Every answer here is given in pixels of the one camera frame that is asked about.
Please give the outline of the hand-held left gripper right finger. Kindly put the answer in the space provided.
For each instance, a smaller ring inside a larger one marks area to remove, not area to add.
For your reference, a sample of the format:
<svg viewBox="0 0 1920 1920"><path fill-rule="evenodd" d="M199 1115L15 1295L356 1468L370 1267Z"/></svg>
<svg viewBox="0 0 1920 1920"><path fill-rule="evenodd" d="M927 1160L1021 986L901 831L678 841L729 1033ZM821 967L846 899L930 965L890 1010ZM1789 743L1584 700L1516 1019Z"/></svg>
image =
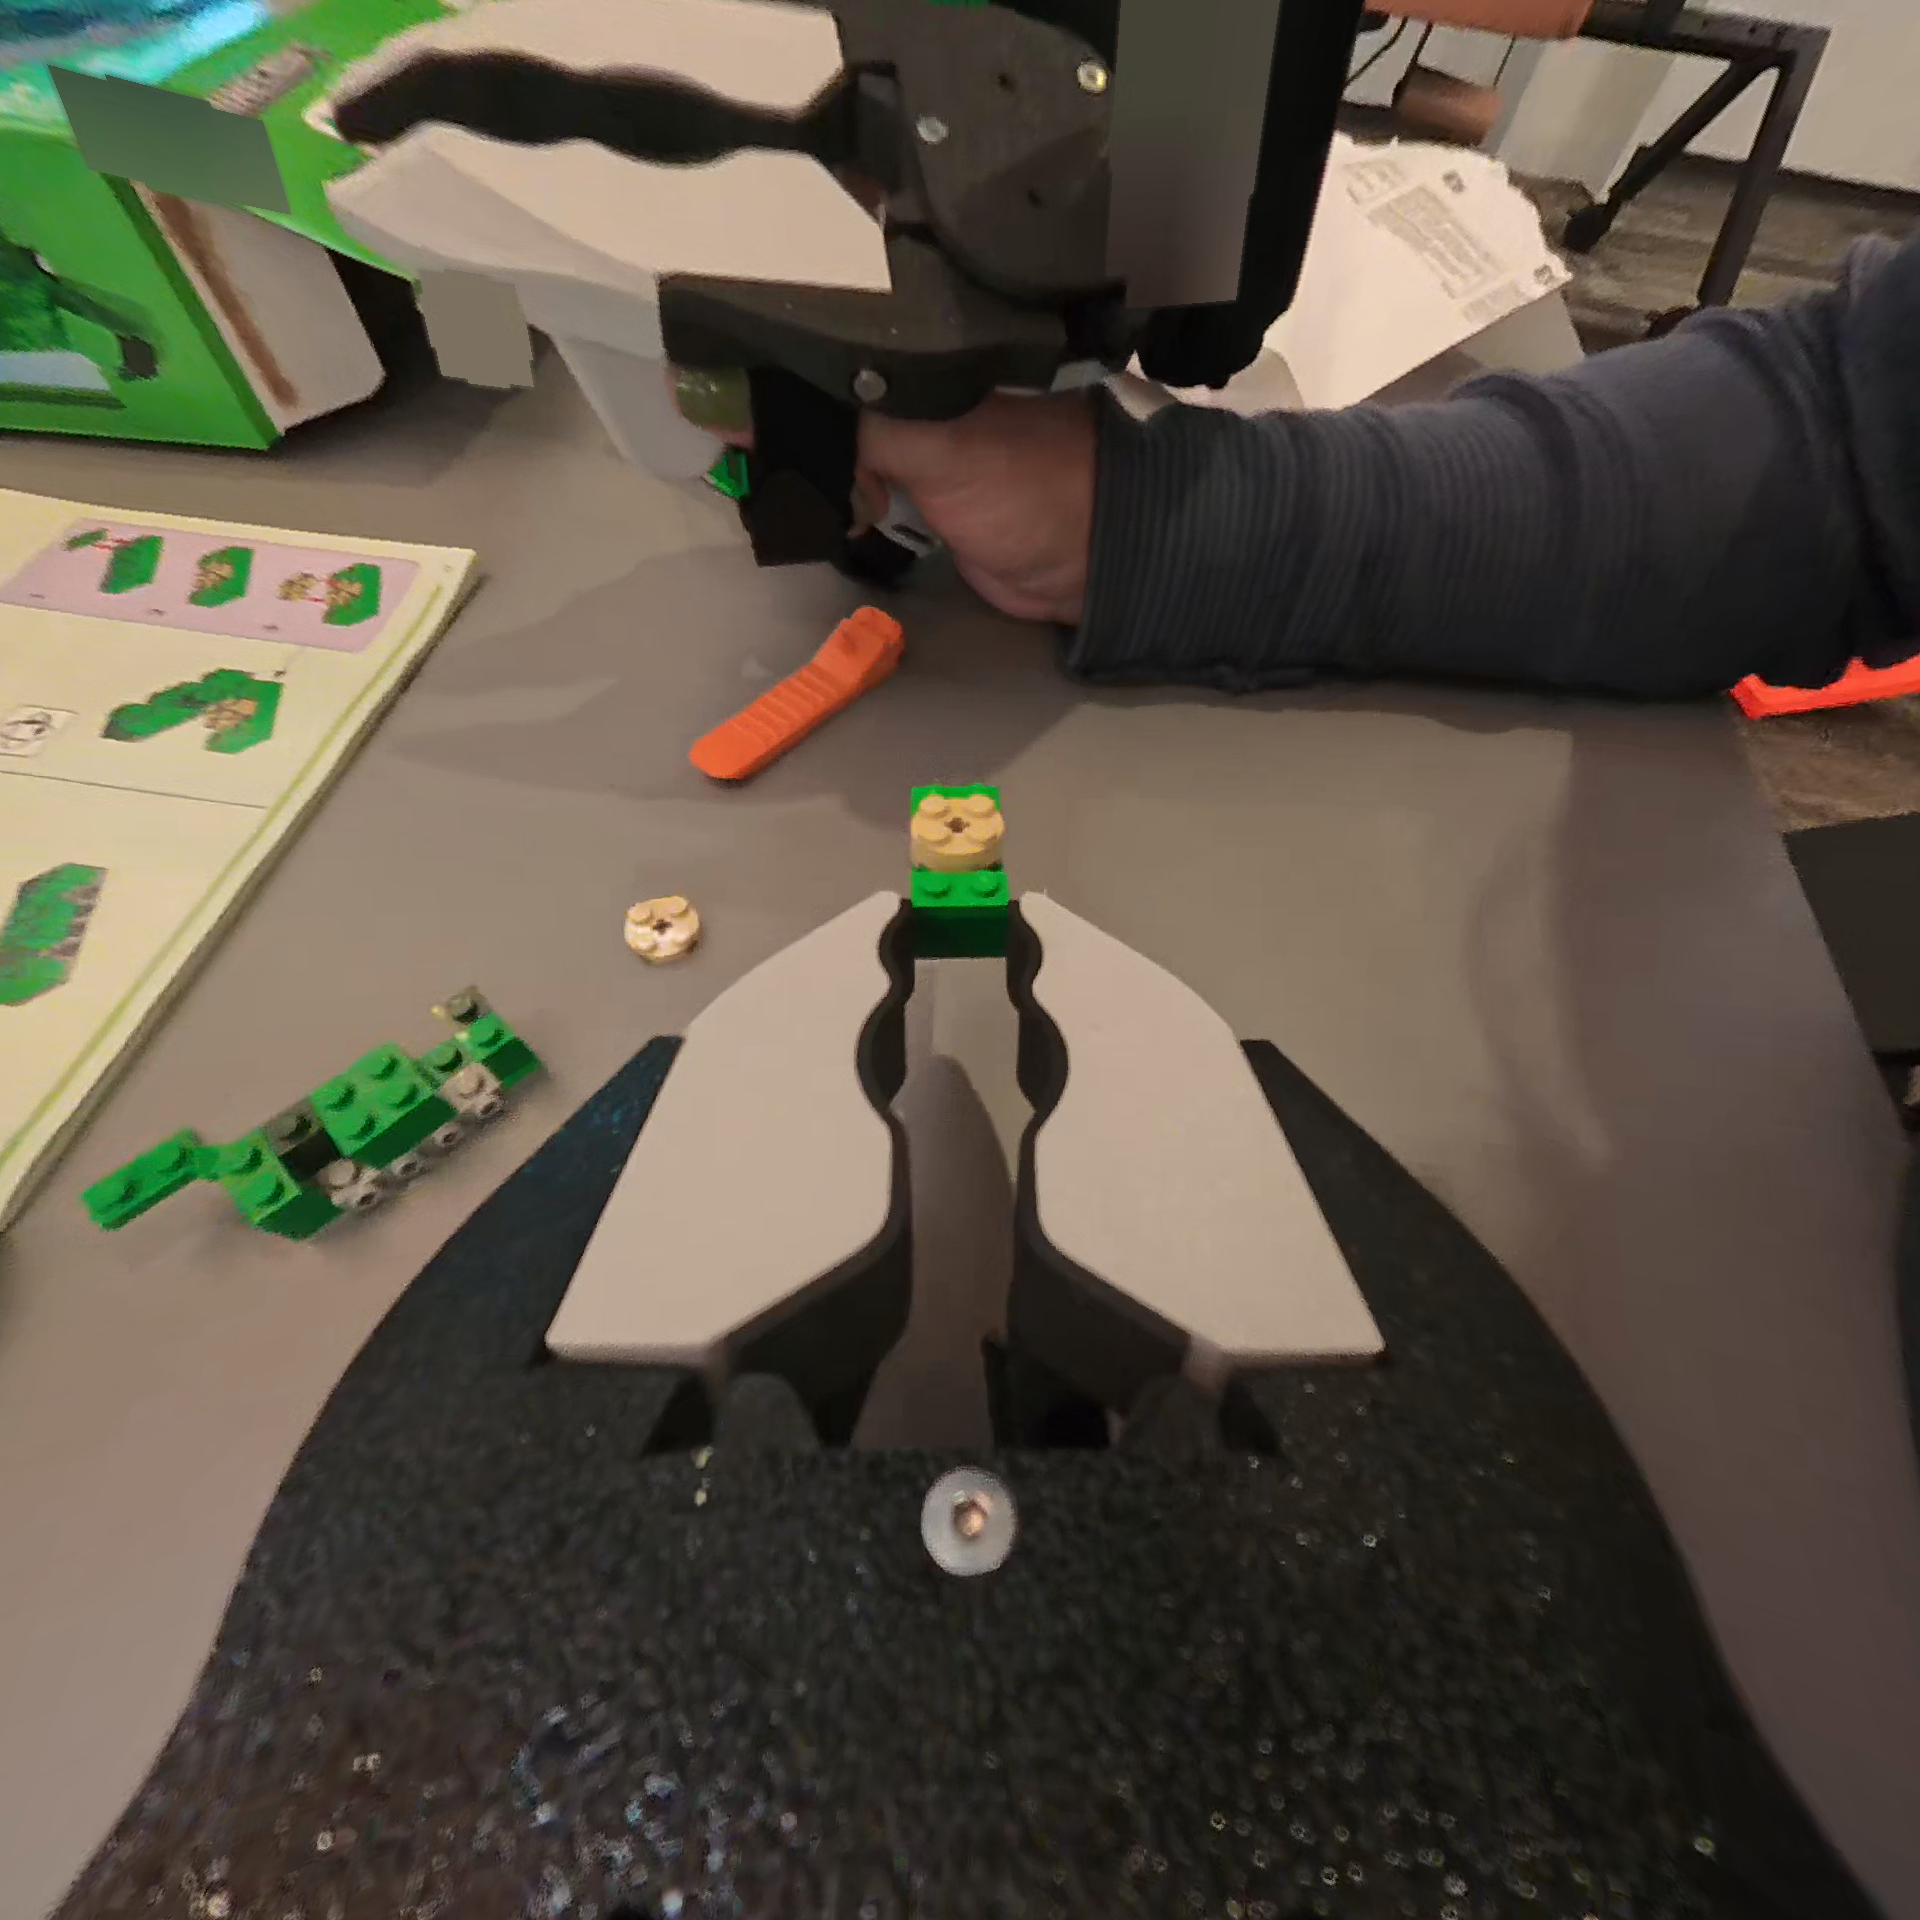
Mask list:
<svg viewBox="0 0 1920 1920"><path fill-rule="evenodd" d="M1246 1427L1253 1380L1362 1369L1384 1336L1242 1045L1193 986L1057 899L1005 946L1017 1087L1002 1433L1103 1447L1145 1404Z"/></svg>

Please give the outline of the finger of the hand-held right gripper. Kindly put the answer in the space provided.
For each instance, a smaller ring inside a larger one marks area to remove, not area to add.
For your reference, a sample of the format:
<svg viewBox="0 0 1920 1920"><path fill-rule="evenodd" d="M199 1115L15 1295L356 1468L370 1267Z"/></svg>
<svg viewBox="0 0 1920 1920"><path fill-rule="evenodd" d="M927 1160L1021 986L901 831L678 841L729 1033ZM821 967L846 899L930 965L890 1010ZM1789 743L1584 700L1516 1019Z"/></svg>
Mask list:
<svg viewBox="0 0 1920 1920"><path fill-rule="evenodd" d="M669 394L663 277L890 290L881 227L791 151L660 165L582 140L517 146L416 129L327 200L390 266L510 283L614 448L669 483L700 481L717 439Z"/></svg>
<svg viewBox="0 0 1920 1920"><path fill-rule="evenodd" d="M421 129L517 149L588 141L657 163L802 153L865 157L861 84L824 7L760 2L501 2L384 39L327 97L364 151Z"/></svg>

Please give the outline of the green brick with tan plate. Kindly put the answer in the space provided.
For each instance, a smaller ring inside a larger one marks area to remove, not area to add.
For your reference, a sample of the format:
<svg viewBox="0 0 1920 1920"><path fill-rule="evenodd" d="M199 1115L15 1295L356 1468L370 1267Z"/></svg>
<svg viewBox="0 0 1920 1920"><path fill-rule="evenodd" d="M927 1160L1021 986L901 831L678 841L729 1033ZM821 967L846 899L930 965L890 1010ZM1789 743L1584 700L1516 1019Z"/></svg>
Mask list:
<svg viewBox="0 0 1920 1920"><path fill-rule="evenodd" d="M921 962L1002 957L1013 892L994 785L916 785L908 860L913 953Z"/></svg>

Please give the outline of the person's right forearm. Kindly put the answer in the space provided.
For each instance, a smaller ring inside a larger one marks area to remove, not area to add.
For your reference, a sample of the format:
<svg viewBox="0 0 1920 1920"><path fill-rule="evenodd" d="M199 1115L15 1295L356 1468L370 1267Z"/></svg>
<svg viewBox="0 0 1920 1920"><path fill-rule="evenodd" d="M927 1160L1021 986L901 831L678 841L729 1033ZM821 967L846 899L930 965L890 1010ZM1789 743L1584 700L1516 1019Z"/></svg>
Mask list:
<svg viewBox="0 0 1920 1920"><path fill-rule="evenodd" d="M1693 700L1824 688L1917 642L1917 245L1436 402L1097 412L1063 668Z"/></svg>

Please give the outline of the grey desk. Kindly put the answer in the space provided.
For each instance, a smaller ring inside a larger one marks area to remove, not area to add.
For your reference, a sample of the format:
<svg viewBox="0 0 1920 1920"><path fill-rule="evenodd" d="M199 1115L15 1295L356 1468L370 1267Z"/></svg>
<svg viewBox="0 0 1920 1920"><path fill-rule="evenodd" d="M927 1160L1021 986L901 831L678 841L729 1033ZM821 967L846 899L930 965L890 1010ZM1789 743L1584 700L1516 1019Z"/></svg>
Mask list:
<svg viewBox="0 0 1920 1920"><path fill-rule="evenodd" d="M1904 1136L1721 704L1465 688L1095 696L935 572L908 658L767 777L688 743L824 636L703 488L626 467L553 356L274 456L5 439L5 485L457 545L484 584L5 1237L5 1916L45 1916L173 1731L278 1480L404 1283L637 1045L997 779L1021 884L1278 1042L1495 1252L1633 1449L1746 1707L1916 1916ZM663 967L650 897L701 914ZM478 986L534 1097L340 1240L80 1189L225 1131Z"/></svg>

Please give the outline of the person's right hand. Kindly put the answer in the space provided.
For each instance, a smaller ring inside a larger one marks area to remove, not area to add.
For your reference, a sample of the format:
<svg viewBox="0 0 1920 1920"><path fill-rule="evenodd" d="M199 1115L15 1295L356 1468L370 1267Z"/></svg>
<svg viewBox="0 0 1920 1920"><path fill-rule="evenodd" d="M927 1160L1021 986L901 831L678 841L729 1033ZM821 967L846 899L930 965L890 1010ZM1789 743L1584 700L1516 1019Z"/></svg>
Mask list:
<svg viewBox="0 0 1920 1920"><path fill-rule="evenodd" d="M854 477L879 505L902 496L997 612L1078 624L1097 489L1088 394L997 394L943 424L865 412Z"/></svg>

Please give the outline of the olive and green brick piece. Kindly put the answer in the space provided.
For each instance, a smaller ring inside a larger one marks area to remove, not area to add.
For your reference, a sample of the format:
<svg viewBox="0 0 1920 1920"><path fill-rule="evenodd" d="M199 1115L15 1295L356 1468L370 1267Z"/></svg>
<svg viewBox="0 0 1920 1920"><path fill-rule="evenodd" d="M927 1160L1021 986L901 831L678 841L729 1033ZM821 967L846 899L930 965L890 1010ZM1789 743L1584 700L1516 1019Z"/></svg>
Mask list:
<svg viewBox="0 0 1920 1920"><path fill-rule="evenodd" d="M751 386L738 368L671 368L669 392L678 417L703 436L711 461L705 488L732 503L751 492Z"/></svg>

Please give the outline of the green brick assembly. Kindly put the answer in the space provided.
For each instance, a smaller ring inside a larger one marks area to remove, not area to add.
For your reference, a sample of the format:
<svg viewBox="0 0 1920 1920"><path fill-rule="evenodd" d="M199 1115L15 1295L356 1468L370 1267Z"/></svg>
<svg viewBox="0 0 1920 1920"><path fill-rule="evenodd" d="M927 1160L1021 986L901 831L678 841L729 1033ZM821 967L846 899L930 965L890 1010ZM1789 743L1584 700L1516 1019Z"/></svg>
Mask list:
<svg viewBox="0 0 1920 1920"><path fill-rule="evenodd" d="M192 1187L218 1193L252 1233L310 1241L384 1208L544 1074L544 1057L494 1002L461 989L436 1008L422 1052L381 1042L245 1135L178 1129L81 1192L100 1233L120 1233Z"/></svg>

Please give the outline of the white printed paper sheet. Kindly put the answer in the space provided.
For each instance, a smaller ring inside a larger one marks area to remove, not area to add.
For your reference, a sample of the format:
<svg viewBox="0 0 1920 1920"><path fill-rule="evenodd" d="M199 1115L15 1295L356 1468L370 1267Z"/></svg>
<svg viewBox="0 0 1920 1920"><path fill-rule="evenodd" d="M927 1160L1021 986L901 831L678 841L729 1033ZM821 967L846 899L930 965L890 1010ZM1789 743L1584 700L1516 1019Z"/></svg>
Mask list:
<svg viewBox="0 0 1920 1920"><path fill-rule="evenodd" d="M1298 285L1263 353L1313 412L1428 368L1554 372L1584 355L1570 282L1500 161L1335 132Z"/></svg>

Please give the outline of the orange brick separator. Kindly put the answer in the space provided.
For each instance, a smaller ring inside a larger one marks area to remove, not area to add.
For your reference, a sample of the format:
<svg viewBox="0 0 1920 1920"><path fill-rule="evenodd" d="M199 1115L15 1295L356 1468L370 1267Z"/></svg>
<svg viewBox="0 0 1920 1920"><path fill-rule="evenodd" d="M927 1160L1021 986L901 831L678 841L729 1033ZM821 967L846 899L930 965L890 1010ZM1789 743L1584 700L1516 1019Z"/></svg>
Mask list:
<svg viewBox="0 0 1920 1920"><path fill-rule="evenodd" d="M890 680L902 655L901 623L879 608L856 608L805 665L700 736L688 749L688 764L719 785L756 777Z"/></svg>

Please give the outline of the green cardboard box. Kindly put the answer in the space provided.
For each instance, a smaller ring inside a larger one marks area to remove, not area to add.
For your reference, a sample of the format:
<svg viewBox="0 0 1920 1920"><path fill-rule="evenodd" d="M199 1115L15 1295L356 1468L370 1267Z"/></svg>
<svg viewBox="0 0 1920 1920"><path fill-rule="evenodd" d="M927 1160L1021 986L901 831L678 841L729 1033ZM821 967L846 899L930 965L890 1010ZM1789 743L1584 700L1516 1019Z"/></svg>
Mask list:
<svg viewBox="0 0 1920 1920"><path fill-rule="evenodd" d="M434 2L5 2L2 428L270 448L372 397L412 285L327 200L344 68Z"/></svg>

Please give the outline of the instruction booklet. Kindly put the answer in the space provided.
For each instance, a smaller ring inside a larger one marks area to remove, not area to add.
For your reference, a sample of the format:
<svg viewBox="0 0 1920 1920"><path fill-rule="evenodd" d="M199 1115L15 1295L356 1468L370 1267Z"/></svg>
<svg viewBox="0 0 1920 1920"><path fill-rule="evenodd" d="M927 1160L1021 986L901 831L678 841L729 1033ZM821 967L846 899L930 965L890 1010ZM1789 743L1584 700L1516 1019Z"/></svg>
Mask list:
<svg viewBox="0 0 1920 1920"><path fill-rule="evenodd" d="M2 492L5 1225L476 576L460 547Z"/></svg>

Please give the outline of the black flat object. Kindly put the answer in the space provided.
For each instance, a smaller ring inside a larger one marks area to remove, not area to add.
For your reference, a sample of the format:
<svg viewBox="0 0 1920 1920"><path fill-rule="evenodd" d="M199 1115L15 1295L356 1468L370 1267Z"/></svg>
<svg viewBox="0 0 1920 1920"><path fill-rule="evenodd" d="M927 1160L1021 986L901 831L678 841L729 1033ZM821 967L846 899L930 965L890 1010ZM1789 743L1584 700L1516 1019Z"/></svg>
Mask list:
<svg viewBox="0 0 1920 1920"><path fill-rule="evenodd" d="M1786 833L1786 855L1877 1057L1917 1052L1917 817Z"/></svg>

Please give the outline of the orange plastic piece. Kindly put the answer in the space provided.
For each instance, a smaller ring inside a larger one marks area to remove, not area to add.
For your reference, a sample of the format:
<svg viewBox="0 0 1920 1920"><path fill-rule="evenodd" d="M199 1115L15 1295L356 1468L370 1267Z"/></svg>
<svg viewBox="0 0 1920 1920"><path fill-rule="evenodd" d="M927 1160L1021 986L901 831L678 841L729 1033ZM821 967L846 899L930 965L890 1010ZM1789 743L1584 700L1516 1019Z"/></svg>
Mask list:
<svg viewBox="0 0 1920 1920"><path fill-rule="evenodd" d="M1727 688L1746 720L1844 712L1916 696L1917 655L1887 664L1848 658L1833 673L1812 665L1798 680L1789 680L1784 664L1776 664L1772 673L1748 674Z"/></svg>

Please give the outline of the black metal table frame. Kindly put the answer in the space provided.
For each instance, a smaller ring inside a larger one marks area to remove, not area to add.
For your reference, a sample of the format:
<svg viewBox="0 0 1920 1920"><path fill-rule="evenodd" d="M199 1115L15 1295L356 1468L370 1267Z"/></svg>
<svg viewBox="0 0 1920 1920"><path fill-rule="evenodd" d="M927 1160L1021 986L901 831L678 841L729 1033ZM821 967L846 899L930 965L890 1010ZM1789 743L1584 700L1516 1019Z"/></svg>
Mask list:
<svg viewBox="0 0 1920 1920"><path fill-rule="evenodd" d="M1564 242L1575 255L1591 255L1630 203L1689 153L1693 140L1753 84L1769 81L1766 105L1746 157L1736 168L1732 197L1689 311L1727 305L1784 168L1791 132L1830 33L1807 24L1682 2L1593 2L1580 36L1655 56L1717 63L1719 76L1686 111L1679 111L1663 132L1631 151L1601 200L1567 216Z"/></svg>

